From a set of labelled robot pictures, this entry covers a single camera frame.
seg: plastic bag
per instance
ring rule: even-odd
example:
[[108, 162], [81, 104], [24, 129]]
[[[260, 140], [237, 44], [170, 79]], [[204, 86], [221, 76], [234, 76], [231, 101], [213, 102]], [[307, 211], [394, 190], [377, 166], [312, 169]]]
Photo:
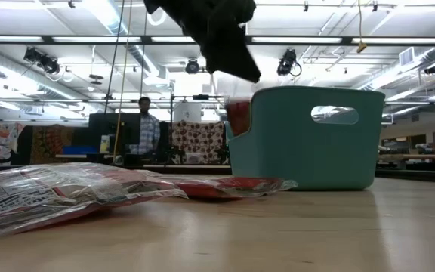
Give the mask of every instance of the plastic bag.
[[164, 196], [186, 197], [186, 194], [159, 178], [93, 163], [32, 165], [3, 171], [0, 235]]
[[206, 176], [166, 175], [139, 170], [144, 175], [162, 177], [182, 189], [188, 197], [206, 199], [241, 199], [259, 197], [277, 191], [289, 190], [298, 183], [280, 178], [216, 178]]

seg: man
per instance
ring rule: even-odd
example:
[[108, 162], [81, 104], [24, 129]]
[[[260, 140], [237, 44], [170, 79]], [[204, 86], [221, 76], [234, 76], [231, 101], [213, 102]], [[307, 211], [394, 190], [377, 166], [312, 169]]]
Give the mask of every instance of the man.
[[139, 154], [148, 155], [157, 150], [160, 138], [159, 120], [149, 114], [150, 99], [141, 97], [140, 107], [140, 143]]

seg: plaid shirt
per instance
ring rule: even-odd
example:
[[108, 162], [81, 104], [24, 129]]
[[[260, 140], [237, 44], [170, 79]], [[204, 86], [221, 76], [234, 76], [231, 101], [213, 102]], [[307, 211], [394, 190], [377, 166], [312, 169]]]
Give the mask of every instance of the plaid shirt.
[[160, 127], [159, 120], [151, 116], [140, 116], [140, 143], [139, 154], [144, 155], [152, 151], [153, 143], [159, 142]]

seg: desk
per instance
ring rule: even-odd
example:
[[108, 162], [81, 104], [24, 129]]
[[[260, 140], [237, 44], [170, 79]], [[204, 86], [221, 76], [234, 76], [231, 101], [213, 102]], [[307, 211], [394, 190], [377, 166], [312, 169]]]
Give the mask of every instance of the desk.
[[[57, 154], [54, 156], [57, 159], [87, 159], [87, 155], [64, 155], [64, 154]], [[113, 155], [103, 155], [104, 159], [111, 159], [113, 158]]]
[[0, 239], [0, 271], [435, 271], [435, 184], [161, 199]]
[[395, 162], [406, 159], [435, 159], [435, 154], [384, 154], [378, 155], [377, 160]]

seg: bin handle cutout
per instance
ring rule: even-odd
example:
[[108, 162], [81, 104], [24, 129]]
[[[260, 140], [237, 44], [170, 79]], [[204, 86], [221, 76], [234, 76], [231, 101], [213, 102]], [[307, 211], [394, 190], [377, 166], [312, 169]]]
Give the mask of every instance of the bin handle cutout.
[[352, 107], [316, 106], [311, 110], [311, 119], [319, 124], [355, 125], [359, 113]]

